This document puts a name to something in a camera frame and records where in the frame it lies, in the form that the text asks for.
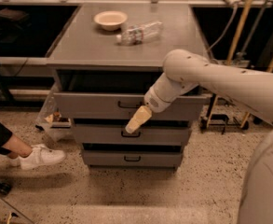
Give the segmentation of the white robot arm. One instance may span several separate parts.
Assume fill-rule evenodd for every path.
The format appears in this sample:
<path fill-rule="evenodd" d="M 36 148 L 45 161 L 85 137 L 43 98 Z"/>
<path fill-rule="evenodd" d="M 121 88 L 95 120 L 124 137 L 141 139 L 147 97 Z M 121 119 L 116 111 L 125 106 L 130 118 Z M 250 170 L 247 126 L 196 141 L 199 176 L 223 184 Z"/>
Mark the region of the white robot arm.
<path fill-rule="evenodd" d="M 164 57 L 162 74 L 144 95 L 143 105 L 126 125 L 126 132 L 134 133 L 196 87 L 272 127 L 255 147 L 247 166 L 237 224 L 273 224 L 273 73 L 211 63 L 188 50 L 172 50 Z"/>

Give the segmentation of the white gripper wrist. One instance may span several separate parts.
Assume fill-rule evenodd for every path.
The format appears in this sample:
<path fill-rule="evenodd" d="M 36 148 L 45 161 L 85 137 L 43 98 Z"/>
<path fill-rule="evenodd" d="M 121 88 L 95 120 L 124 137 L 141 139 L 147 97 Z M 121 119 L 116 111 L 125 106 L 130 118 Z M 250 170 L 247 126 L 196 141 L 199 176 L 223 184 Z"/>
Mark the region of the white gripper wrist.
<path fill-rule="evenodd" d="M 179 82 L 172 80 L 163 73 L 149 88 L 144 96 L 144 104 L 138 108 L 125 130 L 134 133 L 146 123 L 153 113 L 166 110 L 179 96 L 192 91 L 198 84 L 195 82 Z"/>

